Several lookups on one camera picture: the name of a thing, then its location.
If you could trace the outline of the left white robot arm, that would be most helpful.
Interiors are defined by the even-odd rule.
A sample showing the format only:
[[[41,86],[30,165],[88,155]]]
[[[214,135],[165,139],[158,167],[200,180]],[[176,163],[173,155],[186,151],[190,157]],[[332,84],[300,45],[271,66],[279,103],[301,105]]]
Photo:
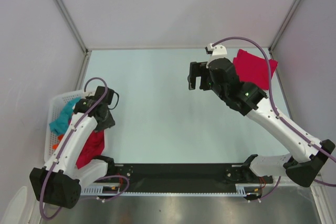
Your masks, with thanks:
[[[109,105],[114,91],[98,86],[94,95],[81,98],[75,105],[70,125],[49,160],[42,168],[33,168],[29,179],[38,201],[73,208],[81,190],[101,178],[110,182],[115,178],[114,160],[93,154],[88,164],[77,164],[85,143],[92,133],[104,133],[115,126]]]

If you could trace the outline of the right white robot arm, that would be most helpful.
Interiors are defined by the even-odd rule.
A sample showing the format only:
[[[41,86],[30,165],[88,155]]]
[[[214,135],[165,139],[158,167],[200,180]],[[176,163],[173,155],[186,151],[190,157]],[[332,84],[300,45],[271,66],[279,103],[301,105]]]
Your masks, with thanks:
[[[243,179],[254,183],[263,176],[286,176],[302,187],[310,187],[328,156],[334,151],[331,140],[321,141],[306,133],[288,117],[276,111],[269,95],[251,82],[240,81],[235,66],[227,58],[191,62],[188,88],[194,90],[196,78],[200,89],[213,91],[232,110],[255,121],[287,150],[287,155],[249,158],[242,169]]]

